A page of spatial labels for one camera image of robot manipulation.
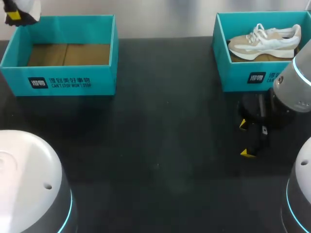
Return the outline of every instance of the shoe sole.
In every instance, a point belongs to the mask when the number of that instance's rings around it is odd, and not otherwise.
[[[244,54],[244,53],[239,53],[235,52],[233,50],[230,50],[234,55],[243,58],[245,60],[254,60],[256,57],[258,57],[261,54],[269,54],[274,57],[279,57],[279,58],[293,58],[294,57],[294,50],[266,50],[266,51],[261,51],[258,53],[254,54]]]

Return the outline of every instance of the open box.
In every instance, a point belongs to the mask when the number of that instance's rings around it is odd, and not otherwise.
[[[15,96],[114,95],[114,16],[41,17],[18,27],[0,69]]]
[[[227,41],[238,35],[249,34],[261,23],[265,29],[301,26],[299,49],[311,39],[311,16],[308,12],[238,12],[218,13],[216,16],[213,50],[223,91],[265,91],[290,61],[232,62]],[[251,77],[260,77],[250,82]]]

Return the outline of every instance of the white sneaker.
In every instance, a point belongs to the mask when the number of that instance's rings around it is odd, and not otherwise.
[[[300,38],[301,28],[298,24],[292,28],[265,30],[259,23],[249,35],[232,38],[228,47],[233,54],[246,60],[254,60],[261,54],[293,58]]]

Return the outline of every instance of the gray wall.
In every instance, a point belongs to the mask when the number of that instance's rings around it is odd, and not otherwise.
[[[42,15],[116,14],[121,38],[185,37],[212,35],[217,12],[297,11],[307,4],[308,0],[42,0]],[[0,24],[0,39],[9,39],[12,31]]]

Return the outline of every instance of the table surface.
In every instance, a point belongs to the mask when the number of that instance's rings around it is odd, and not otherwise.
[[[241,95],[222,92],[210,45],[121,39],[114,98],[15,98],[1,77],[0,129],[56,150],[80,233],[283,232],[281,198],[311,115],[273,132],[258,159],[241,157]]]

